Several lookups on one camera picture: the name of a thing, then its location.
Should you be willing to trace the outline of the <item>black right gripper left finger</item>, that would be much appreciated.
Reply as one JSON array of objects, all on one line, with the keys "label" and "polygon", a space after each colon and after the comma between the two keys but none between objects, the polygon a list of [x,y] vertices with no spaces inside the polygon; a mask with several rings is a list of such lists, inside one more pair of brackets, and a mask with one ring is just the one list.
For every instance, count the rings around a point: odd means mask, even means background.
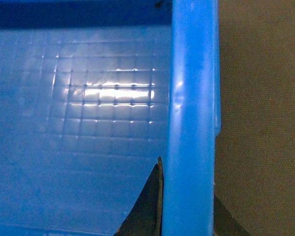
[{"label": "black right gripper left finger", "polygon": [[161,157],[153,167],[130,213],[116,236],[160,236],[162,233],[164,176]]}]

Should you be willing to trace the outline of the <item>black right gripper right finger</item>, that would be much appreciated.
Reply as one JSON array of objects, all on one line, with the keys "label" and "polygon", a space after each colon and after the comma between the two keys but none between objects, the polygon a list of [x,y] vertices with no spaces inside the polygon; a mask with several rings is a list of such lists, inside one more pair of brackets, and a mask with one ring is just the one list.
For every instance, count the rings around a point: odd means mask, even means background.
[{"label": "black right gripper right finger", "polygon": [[232,217],[216,195],[214,195],[213,219],[214,236],[251,236]]}]

